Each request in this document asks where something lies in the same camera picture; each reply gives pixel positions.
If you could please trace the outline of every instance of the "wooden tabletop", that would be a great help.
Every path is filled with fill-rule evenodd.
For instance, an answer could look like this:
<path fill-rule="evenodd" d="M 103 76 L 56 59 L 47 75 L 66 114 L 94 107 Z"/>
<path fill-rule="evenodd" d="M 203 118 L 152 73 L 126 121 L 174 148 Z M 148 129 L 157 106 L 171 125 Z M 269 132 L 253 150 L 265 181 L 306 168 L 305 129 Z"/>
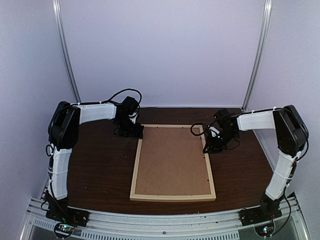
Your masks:
<path fill-rule="evenodd" d="M 209 124 L 217 108 L 142 108 L 142 124 Z M 70 161 L 69 206 L 123 214 L 194 214 L 251 207 L 260 203 L 272 169 L 252 131 L 240 132 L 240 146 L 210 154 L 216 200 L 207 202 L 131 201 L 138 139 L 113 134 L 112 120 L 84 123 Z M 236 142 L 231 141 L 232 148 Z"/>

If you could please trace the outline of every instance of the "workstation enclosure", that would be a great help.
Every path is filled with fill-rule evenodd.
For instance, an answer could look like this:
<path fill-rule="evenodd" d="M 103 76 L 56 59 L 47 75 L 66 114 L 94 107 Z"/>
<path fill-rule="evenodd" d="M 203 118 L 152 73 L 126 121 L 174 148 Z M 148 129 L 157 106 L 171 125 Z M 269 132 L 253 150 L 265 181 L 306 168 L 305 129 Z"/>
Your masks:
<path fill-rule="evenodd" d="M 295 105 L 308 127 L 310 150 L 289 191 L 295 192 L 311 239 L 317 239 L 319 9 L 316 0 L 3 2 L 3 239 L 21 234 L 30 199 L 39 198 L 47 183 L 44 147 L 57 104 L 103 101 L 125 88 L 142 93 L 141 119 L 156 124 L 164 118 L 155 108 L 167 109 L 168 124 L 192 124 L 182 123 L 193 118 L 181 108 L 196 108 L 188 115 L 208 113 L 210 123 L 210 109 L 250 112 Z M 274 170 L 275 132 L 254 134 Z"/>

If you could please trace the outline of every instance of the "light wood frame edge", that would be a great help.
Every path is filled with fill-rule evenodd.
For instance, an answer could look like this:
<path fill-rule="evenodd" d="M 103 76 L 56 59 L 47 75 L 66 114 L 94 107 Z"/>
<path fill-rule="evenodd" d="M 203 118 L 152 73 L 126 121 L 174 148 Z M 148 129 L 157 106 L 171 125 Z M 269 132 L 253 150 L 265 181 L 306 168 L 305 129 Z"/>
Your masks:
<path fill-rule="evenodd" d="M 190 128 L 191 125 L 174 125 L 174 124 L 143 124 L 143 126 L 147 128 Z M 202 126 L 194 126 L 194 128 L 199 128 L 200 133 L 203 132 Z M 130 190 L 130 200 L 132 201 L 145 201 L 145 202 L 204 202 L 204 201 L 214 201 L 216 200 L 216 191 L 214 185 L 214 179 L 212 176 L 211 165 L 209 154 L 204 153 L 207 175 L 209 180 L 210 186 L 210 194 L 205 195 L 143 195 L 143 194 L 135 194 L 136 192 L 136 185 L 137 185 L 137 177 L 138 177 L 138 170 L 139 170 L 139 161 L 142 149 L 142 139 L 138 140 L 135 161 L 134 161 L 134 168 L 133 168 L 133 175 L 132 175 L 132 182 L 131 182 L 131 190 Z M 201 135 L 202 146 L 205 147 L 206 139 L 204 134 Z"/>

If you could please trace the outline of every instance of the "robotic arm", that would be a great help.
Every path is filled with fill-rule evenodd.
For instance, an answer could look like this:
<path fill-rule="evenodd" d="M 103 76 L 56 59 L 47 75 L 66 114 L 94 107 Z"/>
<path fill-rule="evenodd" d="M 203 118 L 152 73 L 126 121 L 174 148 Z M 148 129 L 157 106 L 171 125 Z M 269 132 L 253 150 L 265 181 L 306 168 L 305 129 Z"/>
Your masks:
<path fill-rule="evenodd" d="M 85 227 L 89 213 L 68 207 L 67 176 L 72 148 L 79 136 L 79 125 L 96 120 L 114 119 L 114 133 L 119 136 L 143 138 L 144 127 L 136 123 L 139 103 L 127 96 L 122 103 L 113 101 L 70 104 L 62 101 L 57 106 L 48 127 L 50 156 L 49 186 L 45 201 L 49 208 L 46 217 L 56 221 Z"/>
<path fill-rule="evenodd" d="M 240 212 L 242 225 L 268 221 L 280 217 L 279 204 L 284 190 L 294 176 L 301 152 L 308 141 L 309 132 L 293 105 L 251 113 L 230 114 L 227 109 L 214 115 L 221 131 L 210 124 L 205 128 L 204 153 L 219 153 L 226 150 L 227 143 L 239 138 L 239 131 L 274 129 L 276 131 L 279 157 L 272 179 L 263 193 L 260 207 Z"/>

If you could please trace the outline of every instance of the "back wall panel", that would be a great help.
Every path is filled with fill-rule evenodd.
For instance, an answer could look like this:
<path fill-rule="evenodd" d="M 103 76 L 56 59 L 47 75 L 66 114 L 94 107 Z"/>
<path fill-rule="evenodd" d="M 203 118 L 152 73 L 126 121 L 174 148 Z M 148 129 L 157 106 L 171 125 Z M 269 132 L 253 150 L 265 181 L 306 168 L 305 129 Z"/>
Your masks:
<path fill-rule="evenodd" d="M 62 0 L 81 100 L 136 88 L 142 106 L 240 107 L 263 10 L 263 0 Z"/>

